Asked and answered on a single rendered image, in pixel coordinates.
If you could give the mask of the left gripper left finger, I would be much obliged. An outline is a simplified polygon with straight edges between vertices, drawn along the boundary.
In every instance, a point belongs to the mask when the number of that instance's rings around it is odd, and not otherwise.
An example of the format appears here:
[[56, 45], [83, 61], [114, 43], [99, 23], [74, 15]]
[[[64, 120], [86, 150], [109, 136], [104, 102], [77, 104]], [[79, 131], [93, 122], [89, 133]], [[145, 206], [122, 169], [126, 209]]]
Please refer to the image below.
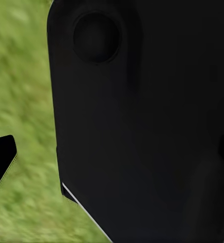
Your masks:
[[0, 180], [17, 154], [15, 139], [12, 135], [0, 138]]

